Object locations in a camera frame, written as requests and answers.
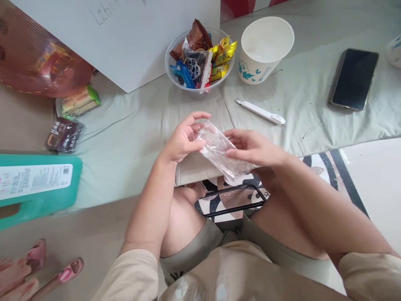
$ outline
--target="bed sheet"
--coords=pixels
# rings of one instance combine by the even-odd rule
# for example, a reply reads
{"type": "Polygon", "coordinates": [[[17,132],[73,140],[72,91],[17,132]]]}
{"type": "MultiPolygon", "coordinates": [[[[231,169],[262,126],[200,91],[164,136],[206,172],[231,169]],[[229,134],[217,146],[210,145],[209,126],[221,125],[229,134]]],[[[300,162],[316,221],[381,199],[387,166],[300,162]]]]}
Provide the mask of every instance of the bed sheet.
{"type": "MultiPolygon", "coordinates": [[[[401,70],[384,57],[386,44],[401,33],[401,1],[291,0],[225,22],[221,29],[240,43],[246,26],[268,15],[292,25],[295,43],[262,84],[251,86],[239,79],[240,45],[232,72],[219,93],[206,100],[189,99],[166,75],[130,94],[101,74],[94,77],[103,105],[80,118],[86,132],[76,155],[84,168],[69,212],[138,195],[176,125],[195,110],[210,112],[221,130],[257,130],[299,157],[401,136],[401,70]],[[347,48],[380,53],[362,112],[327,106],[339,57],[347,48]],[[280,114],[287,123],[274,125],[236,104],[236,98],[280,114]]],[[[218,175],[195,153],[178,165],[176,184],[218,175]]]]}

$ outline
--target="person's left hand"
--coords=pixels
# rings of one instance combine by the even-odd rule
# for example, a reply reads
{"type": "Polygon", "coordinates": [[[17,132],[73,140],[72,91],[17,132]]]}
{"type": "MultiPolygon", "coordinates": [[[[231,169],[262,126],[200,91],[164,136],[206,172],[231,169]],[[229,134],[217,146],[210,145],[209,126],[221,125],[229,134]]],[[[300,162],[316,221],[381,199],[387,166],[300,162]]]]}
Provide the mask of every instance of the person's left hand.
{"type": "Polygon", "coordinates": [[[160,153],[171,162],[181,162],[189,153],[200,151],[206,145],[205,140],[194,141],[195,132],[199,124],[194,123],[197,119],[209,119],[210,114],[206,112],[192,112],[183,122],[181,122],[171,135],[166,146],[160,153]]]}

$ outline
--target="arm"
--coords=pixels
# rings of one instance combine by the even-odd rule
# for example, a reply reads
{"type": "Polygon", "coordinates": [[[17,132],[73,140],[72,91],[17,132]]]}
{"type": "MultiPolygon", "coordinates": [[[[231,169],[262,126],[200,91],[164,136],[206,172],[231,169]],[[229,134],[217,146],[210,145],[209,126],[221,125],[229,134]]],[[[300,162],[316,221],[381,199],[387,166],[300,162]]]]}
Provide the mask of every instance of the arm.
{"type": "Polygon", "coordinates": [[[347,253],[397,256],[373,223],[351,202],[315,175],[302,161],[254,131],[230,130],[238,150],[227,156],[271,167],[302,225],[334,265],[347,253]]]}
{"type": "Polygon", "coordinates": [[[193,141],[196,119],[210,118],[205,112],[193,112],[179,124],[155,161],[141,197],[134,209],[120,255],[133,249],[148,250],[157,260],[167,231],[178,162],[206,142],[193,141]]]}

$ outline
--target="black phone screen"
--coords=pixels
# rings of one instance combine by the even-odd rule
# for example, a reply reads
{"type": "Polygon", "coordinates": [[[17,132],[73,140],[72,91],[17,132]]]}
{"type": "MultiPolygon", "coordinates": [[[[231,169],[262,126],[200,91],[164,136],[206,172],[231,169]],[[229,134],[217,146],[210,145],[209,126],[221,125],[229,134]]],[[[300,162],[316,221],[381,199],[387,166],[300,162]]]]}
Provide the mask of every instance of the black phone screen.
{"type": "Polygon", "coordinates": [[[362,110],[379,55],[377,53],[348,49],[338,76],[332,102],[362,110]]]}

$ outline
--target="white paper cup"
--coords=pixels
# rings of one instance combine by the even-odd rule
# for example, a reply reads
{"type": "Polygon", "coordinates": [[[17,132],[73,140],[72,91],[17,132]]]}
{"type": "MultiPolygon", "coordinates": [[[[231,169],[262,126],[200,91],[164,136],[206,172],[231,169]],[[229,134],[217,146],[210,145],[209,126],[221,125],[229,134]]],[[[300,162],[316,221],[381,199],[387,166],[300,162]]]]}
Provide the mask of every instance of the white paper cup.
{"type": "Polygon", "coordinates": [[[251,23],[242,34],[238,74],[247,84],[263,82],[294,45],[291,25],[279,17],[251,23]]]}
{"type": "Polygon", "coordinates": [[[387,45],[386,58],[391,65],[401,68],[401,36],[395,38],[387,45]]]}

